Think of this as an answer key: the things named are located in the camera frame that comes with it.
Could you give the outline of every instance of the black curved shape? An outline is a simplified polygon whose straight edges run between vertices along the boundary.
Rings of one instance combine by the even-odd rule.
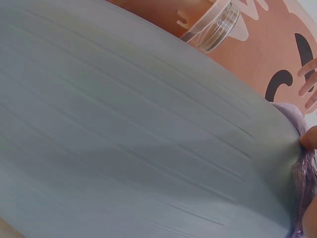
[[[302,66],[307,64],[309,61],[313,60],[313,52],[308,44],[308,41],[305,39],[304,36],[302,36],[299,33],[295,33],[295,39],[296,39],[296,44],[298,48],[298,52],[301,58]],[[305,80],[307,81],[310,76],[312,76],[315,73],[315,70],[309,71],[307,74],[305,74]]]
[[[293,76],[287,70],[280,70],[272,77],[266,89],[265,99],[269,102],[274,102],[276,91],[281,84],[286,84],[287,86],[293,84]]]

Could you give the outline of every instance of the cartoon print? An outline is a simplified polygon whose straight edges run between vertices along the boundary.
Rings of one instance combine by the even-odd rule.
[[[267,100],[294,104],[304,114],[313,112],[317,106],[307,111],[305,103],[315,88],[304,97],[298,94],[314,71],[303,77],[298,77],[297,71],[317,57],[317,42],[301,20],[305,16],[302,7],[295,0],[233,0],[233,3],[241,9],[237,25],[240,34],[233,31],[209,56]],[[296,5],[301,19],[289,11],[295,12]],[[310,19],[307,22],[316,28]]]

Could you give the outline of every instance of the human finger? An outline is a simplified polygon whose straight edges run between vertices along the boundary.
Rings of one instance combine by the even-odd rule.
[[[313,59],[311,61],[309,61],[306,65],[304,65],[297,73],[297,75],[300,76],[304,76],[306,73],[308,73],[309,71],[313,70],[317,68],[317,59]]]
[[[317,91],[314,92],[314,94],[308,99],[308,101],[305,104],[306,109],[311,109],[315,103],[317,102]]]
[[[299,96],[304,96],[317,83],[317,72],[315,72],[299,90]]]

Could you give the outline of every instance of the purple fabric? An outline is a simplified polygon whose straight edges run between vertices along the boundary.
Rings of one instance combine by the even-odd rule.
[[[273,105],[292,122],[300,135],[307,132],[307,124],[296,106],[285,103],[274,103]],[[315,151],[303,149],[299,161],[293,166],[293,177],[297,192],[297,206],[293,218],[294,231],[291,238],[299,238],[303,236],[303,215],[315,196],[317,186]]]

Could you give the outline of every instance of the white graphic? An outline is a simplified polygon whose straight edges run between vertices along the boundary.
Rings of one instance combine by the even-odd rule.
[[[246,14],[247,16],[251,17],[254,20],[259,19],[258,10],[255,4],[255,1],[265,10],[268,11],[268,5],[265,0],[247,0],[247,4],[241,2],[240,0],[232,0],[242,13]],[[249,37],[248,28],[246,23],[243,19],[243,16],[240,16],[236,26],[233,28],[232,32],[230,33],[230,37],[237,39],[239,41],[246,41]]]

